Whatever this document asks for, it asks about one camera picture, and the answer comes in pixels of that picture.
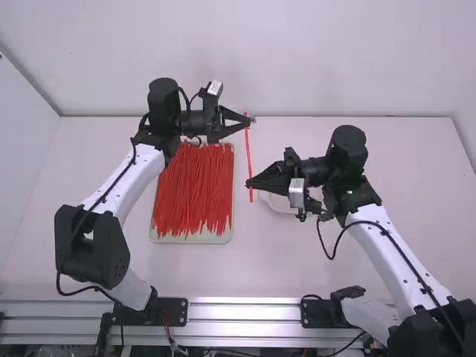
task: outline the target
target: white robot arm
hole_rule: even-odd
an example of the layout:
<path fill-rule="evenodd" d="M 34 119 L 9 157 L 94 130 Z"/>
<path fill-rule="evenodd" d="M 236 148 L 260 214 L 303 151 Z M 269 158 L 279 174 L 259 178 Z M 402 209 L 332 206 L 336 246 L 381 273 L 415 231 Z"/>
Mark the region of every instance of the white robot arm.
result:
<path fill-rule="evenodd" d="M 361 327 L 386 346 L 390 356 L 461 356 L 476 351 L 475 304 L 454 299 L 400 236 L 379 195 L 362 175 L 368 157 L 365 143 L 360 129 L 340 126 L 325 156 L 301 160 L 287 147 L 282 161 L 247 180 L 246 186 L 288 196 L 302 222 L 308 213 L 318 215 L 318 236 L 330 260 L 345 231 L 364 249 L 395 308 L 368 299 L 359 286 L 345 288 L 331 294 L 331 315 L 337 325 Z M 320 186 L 326 209 L 309 196 L 309 187 Z M 329 255 L 319 222 L 334 217 L 343 230 Z M 310 318 L 306 302 L 311 304 L 301 301 L 301 317 Z M 306 321 L 303 327 L 309 328 Z"/>
<path fill-rule="evenodd" d="M 250 118 L 218 104 L 222 88 L 220 82 L 209 82 L 195 95 L 202 99 L 202 109 L 191 110 L 187 96 L 175 80 L 160 78 L 150 83 L 149 112 L 131 138 L 132 148 L 122 163 L 81 205 L 63 205 L 57 211 L 54 220 L 57 291 L 61 295 L 95 289 L 126 308 L 138 312 L 154 310 L 157 291 L 129 267 L 130 253 L 122 226 L 147 185 L 172 160 L 181 135 L 189 138 L 205 135 L 208 143 L 217 143 L 250 126 Z M 184 111 L 180 108 L 179 93 L 187 104 Z M 225 120 L 237 123 L 227 126 Z M 93 239 L 85 238 L 91 232 Z M 61 274 L 94 285 L 63 292 Z M 157 318 L 156 311 L 152 315 L 145 318 Z"/>

